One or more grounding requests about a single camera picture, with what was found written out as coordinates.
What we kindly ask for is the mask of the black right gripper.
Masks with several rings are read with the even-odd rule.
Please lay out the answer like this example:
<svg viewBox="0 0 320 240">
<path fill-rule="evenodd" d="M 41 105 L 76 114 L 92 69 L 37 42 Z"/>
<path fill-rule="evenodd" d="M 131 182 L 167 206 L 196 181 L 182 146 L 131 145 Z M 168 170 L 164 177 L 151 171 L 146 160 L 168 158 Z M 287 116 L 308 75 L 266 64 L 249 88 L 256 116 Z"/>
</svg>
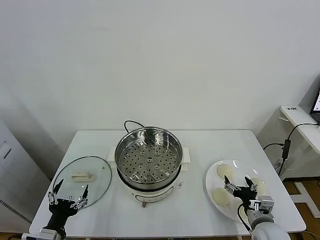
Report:
<svg viewBox="0 0 320 240">
<path fill-rule="evenodd" d="M 224 189 L 236 198 L 240 198 L 243 203 L 244 212 L 250 208 L 250 200 L 256 200 L 258 194 L 258 185 L 253 182 L 253 180 L 245 176 L 244 177 L 247 187 L 237 187 L 235 184 L 231 183 L 226 175 L 224 175 Z"/>
</svg>

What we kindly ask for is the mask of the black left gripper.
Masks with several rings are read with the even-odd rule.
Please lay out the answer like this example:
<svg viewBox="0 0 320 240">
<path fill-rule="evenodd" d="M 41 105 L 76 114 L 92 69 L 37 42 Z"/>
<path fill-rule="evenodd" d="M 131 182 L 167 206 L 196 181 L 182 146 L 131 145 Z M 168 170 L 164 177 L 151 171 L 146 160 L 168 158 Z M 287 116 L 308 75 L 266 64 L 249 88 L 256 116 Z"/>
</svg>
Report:
<svg viewBox="0 0 320 240">
<path fill-rule="evenodd" d="M 48 227 L 64 227 L 68 218 L 74 216 L 77 210 L 84 208 L 88 204 L 88 187 L 87 184 L 82 196 L 76 202 L 58 198 L 57 193 L 63 184 L 64 179 L 53 187 L 52 191 L 48 192 L 49 211 L 51 217 L 47 224 Z"/>
</svg>

